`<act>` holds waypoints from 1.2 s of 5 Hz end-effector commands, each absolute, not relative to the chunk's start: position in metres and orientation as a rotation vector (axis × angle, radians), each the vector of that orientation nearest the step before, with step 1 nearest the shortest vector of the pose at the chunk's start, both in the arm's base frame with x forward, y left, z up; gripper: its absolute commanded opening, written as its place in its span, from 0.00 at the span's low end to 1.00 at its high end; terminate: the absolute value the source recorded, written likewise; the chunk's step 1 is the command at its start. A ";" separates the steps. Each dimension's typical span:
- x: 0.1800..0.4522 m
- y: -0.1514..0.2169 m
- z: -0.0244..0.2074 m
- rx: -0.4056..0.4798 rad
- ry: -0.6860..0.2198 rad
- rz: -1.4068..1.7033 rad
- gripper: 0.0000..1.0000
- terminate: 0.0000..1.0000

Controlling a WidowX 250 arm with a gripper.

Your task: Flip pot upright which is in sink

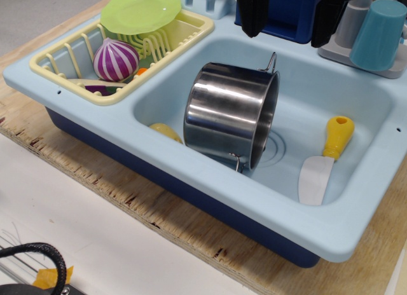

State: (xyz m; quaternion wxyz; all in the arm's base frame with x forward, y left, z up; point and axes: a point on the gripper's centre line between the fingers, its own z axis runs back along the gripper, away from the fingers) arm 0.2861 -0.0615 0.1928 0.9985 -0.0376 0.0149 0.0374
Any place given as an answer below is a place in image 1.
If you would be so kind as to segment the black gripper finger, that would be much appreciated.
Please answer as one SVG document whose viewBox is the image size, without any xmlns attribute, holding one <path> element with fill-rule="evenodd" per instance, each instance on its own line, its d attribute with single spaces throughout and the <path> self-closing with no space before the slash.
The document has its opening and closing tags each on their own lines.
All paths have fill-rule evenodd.
<svg viewBox="0 0 407 295">
<path fill-rule="evenodd" d="M 315 7 L 311 46 L 320 48 L 329 43 L 351 0 L 320 0 Z"/>
<path fill-rule="evenodd" d="M 265 28 L 268 4 L 269 0 L 237 0 L 237 23 L 250 38 Z"/>
</svg>

